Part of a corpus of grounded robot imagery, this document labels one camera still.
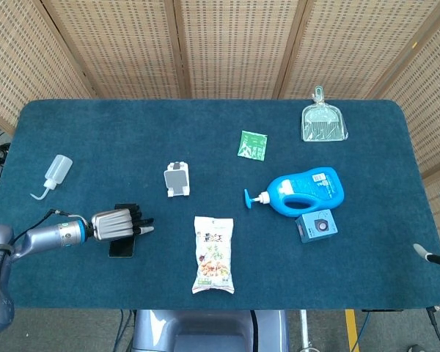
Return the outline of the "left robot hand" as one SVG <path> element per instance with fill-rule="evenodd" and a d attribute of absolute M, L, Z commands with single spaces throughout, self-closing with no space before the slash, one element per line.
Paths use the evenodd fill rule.
<path fill-rule="evenodd" d="M 142 211 L 137 204 L 117 204 L 113 210 L 92 217 L 92 236 L 102 242 L 132 238 L 152 232 L 155 229 L 153 222 L 153 218 L 142 218 Z"/>

